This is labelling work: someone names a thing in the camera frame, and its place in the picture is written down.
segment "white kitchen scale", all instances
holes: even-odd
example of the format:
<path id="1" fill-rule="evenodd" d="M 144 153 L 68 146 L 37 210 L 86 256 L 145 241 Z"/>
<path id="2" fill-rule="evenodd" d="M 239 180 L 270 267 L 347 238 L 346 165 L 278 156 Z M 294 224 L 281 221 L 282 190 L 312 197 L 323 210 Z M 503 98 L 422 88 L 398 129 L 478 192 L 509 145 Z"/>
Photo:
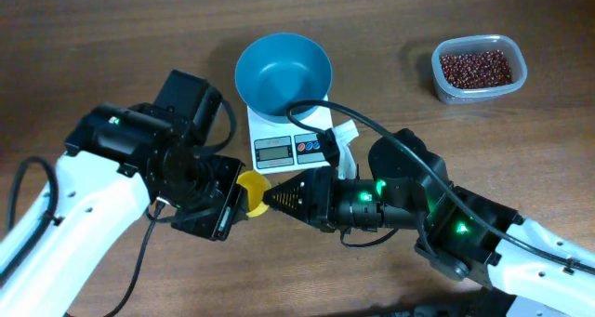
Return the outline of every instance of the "white kitchen scale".
<path id="1" fill-rule="evenodd" d="M 331 112 L 318 107 L 302 123 L 322 130 L 333 127 Z M 316 134 L 291 123 L 274 123 L 248 107 L 252 166 L 260 174 L 282 173 L 328 165 Z"/>

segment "yellow cup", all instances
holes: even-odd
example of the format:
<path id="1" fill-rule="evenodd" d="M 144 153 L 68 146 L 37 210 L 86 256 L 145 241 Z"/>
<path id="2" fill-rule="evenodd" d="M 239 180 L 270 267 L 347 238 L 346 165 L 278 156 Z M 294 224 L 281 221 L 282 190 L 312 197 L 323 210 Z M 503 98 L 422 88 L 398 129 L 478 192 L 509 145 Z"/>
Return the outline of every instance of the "yellow cup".
<path id="1" fill-rule="evenodd" d="M 238 177 L 237 183 L 248 191 L 248 212 L 250 218 L 264 214 L 268 205 L 262 203 L 264 192 L 271 188 L 271 183 L 257 171 L 247 171 Z"/>

